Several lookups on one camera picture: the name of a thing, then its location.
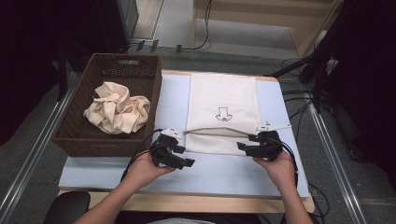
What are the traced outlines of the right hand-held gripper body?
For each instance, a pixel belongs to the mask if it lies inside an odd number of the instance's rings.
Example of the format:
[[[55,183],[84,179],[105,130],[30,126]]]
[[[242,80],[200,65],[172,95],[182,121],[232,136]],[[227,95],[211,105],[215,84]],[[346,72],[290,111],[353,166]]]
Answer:
[[[273,161],[283,150],[290,152],[290,147],[280,139],[278,133],[279,130],[288,129],[290,127],[290,124],[266,121],[263,125],[256,128],[258,133],[250,134],[248,139],[258,143],[260,148],[256,150],[262,150],[265,153],[264,159]]]

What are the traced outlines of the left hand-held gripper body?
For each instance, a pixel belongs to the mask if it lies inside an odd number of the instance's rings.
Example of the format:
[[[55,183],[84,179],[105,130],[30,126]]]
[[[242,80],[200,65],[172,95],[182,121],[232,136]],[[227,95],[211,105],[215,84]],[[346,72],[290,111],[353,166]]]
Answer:
[[[180,134],[174,128],[167,128],[161,130],[158,138],[152,143],[150,148],[152,161],[156,166],[160,163],[166,166],[172,155],[174,155],[173,149],[175,146],[179,146],[177,139]]]

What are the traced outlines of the white drawstring bag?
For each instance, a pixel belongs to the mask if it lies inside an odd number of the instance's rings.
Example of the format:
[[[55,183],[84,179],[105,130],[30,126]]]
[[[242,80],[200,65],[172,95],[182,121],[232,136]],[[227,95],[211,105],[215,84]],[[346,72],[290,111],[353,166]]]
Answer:
[[[189,152],[243,156],[239,143],[262,131],[291,129],[279,83],[255,77],[193,74],[185,148]]]

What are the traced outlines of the cream cloth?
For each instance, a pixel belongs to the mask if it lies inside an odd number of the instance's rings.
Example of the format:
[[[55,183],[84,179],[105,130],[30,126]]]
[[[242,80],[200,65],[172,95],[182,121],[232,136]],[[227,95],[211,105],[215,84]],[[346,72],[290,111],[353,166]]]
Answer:
[[[127,87],[105,81],[83,116],[107,134],[136,133],[149,120],[151,102],[143,95],[132,96]]]

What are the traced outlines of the brown wicker basket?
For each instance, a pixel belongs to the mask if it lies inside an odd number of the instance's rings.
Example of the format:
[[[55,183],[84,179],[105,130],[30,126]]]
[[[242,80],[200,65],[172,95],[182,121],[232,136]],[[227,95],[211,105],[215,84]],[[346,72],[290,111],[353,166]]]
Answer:
[[[107,134],[83,117],[95,89],[110,81],[127,87],[132,96],[151,102],[147,124],[135,133]],[[162,85],[161,59],[154,55],[95,53],[52,135],[70,157],[131,157],[139,145],[148,147]]]

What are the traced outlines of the person's right hand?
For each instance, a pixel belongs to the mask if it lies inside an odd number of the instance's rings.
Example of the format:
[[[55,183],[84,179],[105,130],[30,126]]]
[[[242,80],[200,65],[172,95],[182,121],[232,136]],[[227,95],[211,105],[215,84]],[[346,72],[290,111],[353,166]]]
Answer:
[[[281,152],[274,161],[266,161],[262,158],[253,160],[267,172],[279,189],[296,188],[292,158],[285,151]]]

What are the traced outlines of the person's left hand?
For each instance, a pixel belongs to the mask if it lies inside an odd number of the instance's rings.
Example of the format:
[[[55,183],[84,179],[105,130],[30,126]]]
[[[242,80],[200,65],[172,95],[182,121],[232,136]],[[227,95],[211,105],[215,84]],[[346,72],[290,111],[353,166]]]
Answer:
[[[169,166],[156,166],[151,154],[142,153],[134,159],[124,180],[136,189],[141,189],[160,176],[170,174],[175,168]]]

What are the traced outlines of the pale blue table board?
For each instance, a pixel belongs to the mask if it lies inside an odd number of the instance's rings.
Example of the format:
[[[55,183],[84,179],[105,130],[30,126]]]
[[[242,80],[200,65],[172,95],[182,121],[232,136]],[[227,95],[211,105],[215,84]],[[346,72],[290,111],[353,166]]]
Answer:
[[[298,167],[298,192],[310,196],[304,168],[291,130],[280,85],[275,80],[256,79],[258,104],[262,121],[281,125],[280,139],[294,152]],[[187,124],[190,93],[188,75],[163,76],[155,126],[173,127],[183,132]],[[161,176],[144,192],[227,195],[242,197],[277,197],[279,192],[268,174],[250,157],[242,154],[212,155],[186,151],[184,156],[195,160],[191,168]],[[128,163],[127,158],[69,157],[59,182],[62,189],[114,189]]]

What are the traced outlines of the person's grey clothing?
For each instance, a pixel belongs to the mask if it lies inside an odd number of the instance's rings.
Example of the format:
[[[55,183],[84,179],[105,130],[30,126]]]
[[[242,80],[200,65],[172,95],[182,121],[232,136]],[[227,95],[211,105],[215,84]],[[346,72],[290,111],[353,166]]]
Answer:
[[[172,217],[162,220],[151,221],[147,224],[216,224],[210,221],[189,219],[182,217]]]

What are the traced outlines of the black tripod stand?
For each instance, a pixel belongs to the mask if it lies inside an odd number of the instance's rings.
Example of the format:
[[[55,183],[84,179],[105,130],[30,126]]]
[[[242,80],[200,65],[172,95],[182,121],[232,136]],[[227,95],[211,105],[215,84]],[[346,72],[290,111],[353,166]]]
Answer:
[[[341,0],[341,9],[335,17],[332,25],[326,32],[326,35],[319,41],[313,52],[305,56],[296,63],[292,63],[285,68],[282,68],[272,74],[270,77],[281,77],[288,72],[304,66],[303,72],[299,75],[299,81],[302,84],[308,84],[312,79],[315,80],[313,89],[313,106],[320,112],[320,93],[325,78],[327,62],[332,56],[332,47],[338,35],[342,33],[343,23],[347,17],[347,12],[350,10],[351,0]]]

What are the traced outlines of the black plugs on floor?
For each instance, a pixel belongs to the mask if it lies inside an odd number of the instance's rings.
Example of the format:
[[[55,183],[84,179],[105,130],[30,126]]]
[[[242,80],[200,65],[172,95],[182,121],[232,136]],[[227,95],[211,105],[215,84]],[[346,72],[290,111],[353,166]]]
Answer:
[[[146,43],[145,40],[141,40],[140,42],[137,43],[136,51],[140,51],[143,49],[149,49],[149,52],[155,52],[158,48],[158,39],[154,39],[151,41],[150,45]]]

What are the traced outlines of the metal floor rail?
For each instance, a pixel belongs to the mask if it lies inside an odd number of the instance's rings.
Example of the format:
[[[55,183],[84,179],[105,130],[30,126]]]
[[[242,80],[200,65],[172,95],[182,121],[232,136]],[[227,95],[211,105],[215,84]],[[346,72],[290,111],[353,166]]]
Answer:
[[[336,148],[329,135],[325,122],[312,103],[308,106],[311,117],[316,125],[319,138],[324,146],[325,153],[334,173],[337,185],[346,204],[347,211],[353,224],[368,224],[362,211],[359,199],[347,176],[346,170],[339,159]]]
[[[67,76],[63,98],[50,90],[11,139],[0,146],[0,224],[38,224],[56,198],[66,159],[51,137],[81,73]]]

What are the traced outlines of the light wooden frame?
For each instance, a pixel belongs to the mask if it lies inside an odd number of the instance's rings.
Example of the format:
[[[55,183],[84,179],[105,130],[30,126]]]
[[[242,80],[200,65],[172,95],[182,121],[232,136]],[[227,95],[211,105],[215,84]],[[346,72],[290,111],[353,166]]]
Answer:
[[[341,0],[192,0],[191,44],[210,32],[213,48],[303,58],[328,29]]]

